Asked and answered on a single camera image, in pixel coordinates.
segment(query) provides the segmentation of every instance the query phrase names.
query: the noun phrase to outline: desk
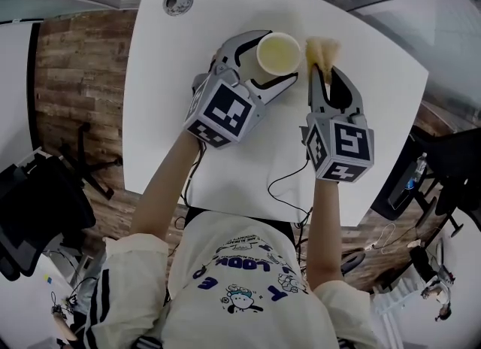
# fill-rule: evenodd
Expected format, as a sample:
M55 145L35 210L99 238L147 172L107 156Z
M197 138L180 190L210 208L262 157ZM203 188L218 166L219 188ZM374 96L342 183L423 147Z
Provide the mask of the desk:
M287 32L300 43L323 36L341 42L336 65L358 87L375 134L374 167L355 184L340 185L341 224L356 226L401 152L428 72L377 30L322 0L194 0L176 17L167 15L162 3L141 0L132 36L123 106L126 189L145 190L180 133L194 76L208 70L226 39L251 29ZM255 71L253 52L241 58L241 77ZM309 111L305 62L299 72L298 82L268 105L266 118L243 142L207 150L189 189L191 205L290 222L303 218L267 192L270 182L306 160L299 129ZM314 181L309 165L271 190L308 210Z

